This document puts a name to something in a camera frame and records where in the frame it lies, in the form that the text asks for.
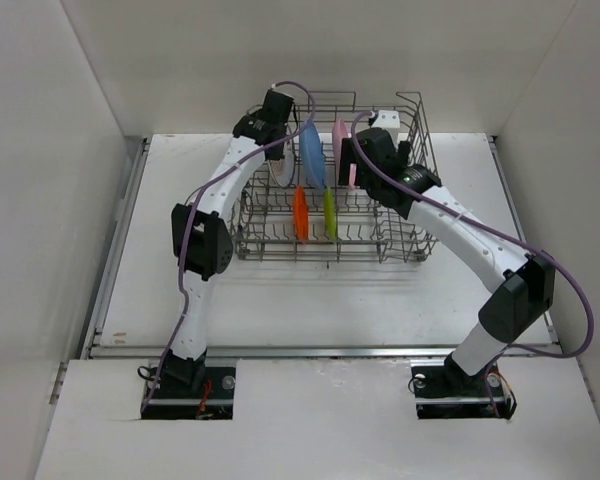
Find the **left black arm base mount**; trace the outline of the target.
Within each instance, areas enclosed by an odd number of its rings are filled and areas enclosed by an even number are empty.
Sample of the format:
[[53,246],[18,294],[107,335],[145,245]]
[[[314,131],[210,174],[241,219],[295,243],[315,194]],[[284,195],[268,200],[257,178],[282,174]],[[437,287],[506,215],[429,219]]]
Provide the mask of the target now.
[[146,407],[143,420],[232,420],[236,365],[207,366],[197,387],[191,389],[163,380]]

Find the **white plate brown floral pattern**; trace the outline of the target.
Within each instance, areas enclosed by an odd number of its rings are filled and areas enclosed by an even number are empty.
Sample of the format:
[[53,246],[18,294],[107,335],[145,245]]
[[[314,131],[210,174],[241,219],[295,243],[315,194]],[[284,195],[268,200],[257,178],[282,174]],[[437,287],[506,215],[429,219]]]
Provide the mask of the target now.
[[284,146],[281,159],[269,161],[269,172],[273,182],[280,188],[287,188],[293,183],[295,156],[291,142]]

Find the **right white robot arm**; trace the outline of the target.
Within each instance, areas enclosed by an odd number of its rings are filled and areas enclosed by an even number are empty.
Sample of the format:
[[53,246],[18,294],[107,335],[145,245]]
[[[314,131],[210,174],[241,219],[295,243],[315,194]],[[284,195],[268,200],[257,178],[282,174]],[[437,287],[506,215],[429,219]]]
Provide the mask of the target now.
[[487,364],[552,305],[553,265],[477,228],[477,218],[434,172],[409,162],[409,142],[395,144],[388,131],[373,127],[339,143],[334,151],[340,166],[355,165],[356,183],[370,198],[433,235],[489,292],[477,324],[441,369],[450,391],[467,393],[478,384]]

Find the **pink plate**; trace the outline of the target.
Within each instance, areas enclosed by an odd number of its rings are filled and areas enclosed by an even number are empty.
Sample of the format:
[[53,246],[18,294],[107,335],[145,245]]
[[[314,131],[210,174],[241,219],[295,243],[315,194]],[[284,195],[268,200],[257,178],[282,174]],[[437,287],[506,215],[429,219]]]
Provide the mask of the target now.
[[[341,141],[343,139],[349,138],[349,131],[347,130],[347,126],[342,119],[336,120],[332,127],[332,150],[333,150],[333,158],[334,158],[334,170],[335,170],[335,181],[337,182],[337,166],[339,162],[340,156],[340,148]],[[348,189],[355,189],[355,186],[346,186]]]

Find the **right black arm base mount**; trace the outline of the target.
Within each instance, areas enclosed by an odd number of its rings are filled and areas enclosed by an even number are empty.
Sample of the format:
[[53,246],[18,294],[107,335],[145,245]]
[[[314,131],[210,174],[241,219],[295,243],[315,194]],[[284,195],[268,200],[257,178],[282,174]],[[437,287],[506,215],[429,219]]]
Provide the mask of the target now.
[[414,394],[419,420],[510,420],[518,406],[496,363],[459,384],[447,378],[440,362],[412,363],[408,388]]

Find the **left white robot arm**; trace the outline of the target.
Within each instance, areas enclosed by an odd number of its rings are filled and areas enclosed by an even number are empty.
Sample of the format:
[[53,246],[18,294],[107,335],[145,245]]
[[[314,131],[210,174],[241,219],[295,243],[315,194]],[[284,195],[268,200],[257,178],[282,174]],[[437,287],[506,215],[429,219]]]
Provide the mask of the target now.
[[184,308],[165,348],[154,383],[172,387],[181,396],[203,387],[209,308],[217,276],[229,266],[233,243],[228,222],[234,204],[253,173],[267,160],[280,160],[294,99],[274,88],[261,107],[234,126],[227,152],[212,178],[186,204],[171,213],[178,288]]

